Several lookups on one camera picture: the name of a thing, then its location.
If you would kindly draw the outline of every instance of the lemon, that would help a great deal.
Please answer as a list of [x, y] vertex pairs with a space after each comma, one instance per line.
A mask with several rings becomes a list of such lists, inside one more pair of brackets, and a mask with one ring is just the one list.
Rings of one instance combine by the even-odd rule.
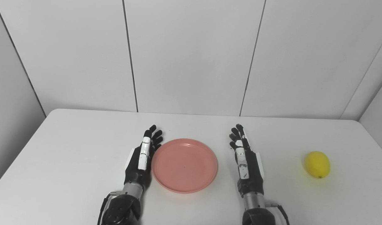
[[330, 160], [319, 151], [313, 151], [305, 157], [306, 170], [315, 178], [325, 178], [330, 173]]

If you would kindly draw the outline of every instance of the robotic hand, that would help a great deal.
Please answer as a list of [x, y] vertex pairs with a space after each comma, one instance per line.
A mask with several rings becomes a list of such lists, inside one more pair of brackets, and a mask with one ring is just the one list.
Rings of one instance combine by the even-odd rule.
[[237, 124], [231, 131], [230, 146], [235, 150], [235, 161], [240, 175], [238, 191], [245, 206], [242, 225], [275, 225], [275, 217], [266, 207], [277, 207], [289, 225], [288, 217], [281, 205], [265, 202], [262, 163], [258, 160], [260, 157], [256, 157], [255, 152], [251, 150], [244, 127]]
[[135, 148], [126, 169], [123, 190], [111, 192], [104, 199], [98, 218], [98, 225], [138, 224], [141, 216], [140, 198], [142, 193], [151, 184], [152, 157], [163, 141], [161, 130], [155, 132], [152, 136], [155, 130], [156, 125], [146, 130], [141, 145]]

